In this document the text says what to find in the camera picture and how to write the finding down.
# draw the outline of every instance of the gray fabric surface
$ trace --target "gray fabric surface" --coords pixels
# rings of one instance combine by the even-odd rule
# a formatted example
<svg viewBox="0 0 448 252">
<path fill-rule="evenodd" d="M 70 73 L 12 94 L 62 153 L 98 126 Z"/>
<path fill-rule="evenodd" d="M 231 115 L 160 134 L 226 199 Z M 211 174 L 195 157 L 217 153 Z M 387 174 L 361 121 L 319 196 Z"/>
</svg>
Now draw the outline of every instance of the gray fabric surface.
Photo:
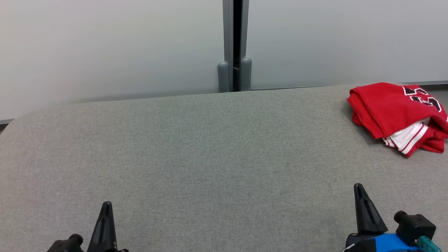
<svg viewBox="0 0 448 252">
<path fill-rule="evenodd" d="M 398 210 L 448 249 L 447 154 L 406 159 L 351 122 L 352 86 L 67 105 L 0 136 L 0 248 L 86 249 L 103 201 L 119 248 L 341 251 L 364 184 L 389 230 Z"/>
</svg>

